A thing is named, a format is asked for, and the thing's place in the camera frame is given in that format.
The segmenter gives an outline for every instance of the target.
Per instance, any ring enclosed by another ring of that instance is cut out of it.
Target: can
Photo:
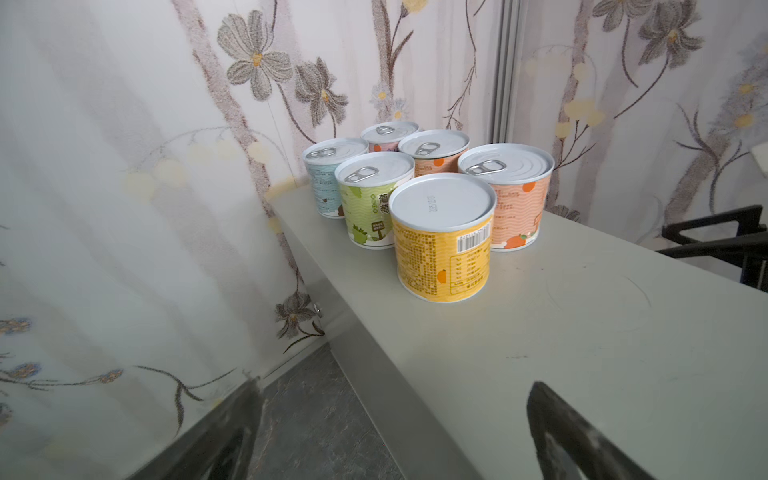
[[[367,151],[368,142],[362,138],[333,138],[314,144],[302,152],[301,157],[310,175],[315,204],[320,215],[344,218],[341,193],[334,172],[342,162]]]
[[[354,157],[336,168],[349,239],[363,248],[395,245],[389,196],[413,178],[413,159],[399,152],[374,152]]]
[[[423,175],[389,198],[397,276],[414,295],[453,303],[488,281],[496,193],[462,174]]]
[[[415,175],[458,172],[458,157],[467,151],[469,137],[458,130],[427,130],[403,138],[397,148],[414,158]]]
[[[386,121],[363,130],[360,138],[368,142],[368,151],[397,151],[397,144],[417,131],[419,125],[412,121]]]
[[[538,238],[554,158],[522,144],[475,147],[458,159],[458,168],[488,182],[498,196],[491,248],[520,250]]]

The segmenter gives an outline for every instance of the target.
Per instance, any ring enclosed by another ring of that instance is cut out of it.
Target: barcode
[[[461,235],[456,239],[456,253],[464,253],[467,250],[472,250],[480,243],[485,242],[491,235],[491,224],[485,225],[480,230],[475,230],[472,233]]]

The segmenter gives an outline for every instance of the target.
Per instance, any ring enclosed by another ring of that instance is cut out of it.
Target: dark gray floor
[[[248,480],[403,478],[328,345],[263,394]]]

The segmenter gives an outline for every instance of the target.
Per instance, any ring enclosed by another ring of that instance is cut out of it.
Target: light blue label
[[[338,165],[306,165],[306,171],[312,180],[312,189],[315,191],[317,211],[327,217],[344,216],[339,185],[333,174],[336,167]]]

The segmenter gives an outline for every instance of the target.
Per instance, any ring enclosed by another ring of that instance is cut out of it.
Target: wall
[[[512,138],[558,162],[550,211],[658,249],[666,223],[768,205],[768,181],[746,154],[768,140],[767,3],[544,0],[524,10]],[[694,263],[738,278],[718,260]]]
[[[0,477],[129,475],[317,341],[270,198],[376,121],[485,143],[500,6],[3,2]]]

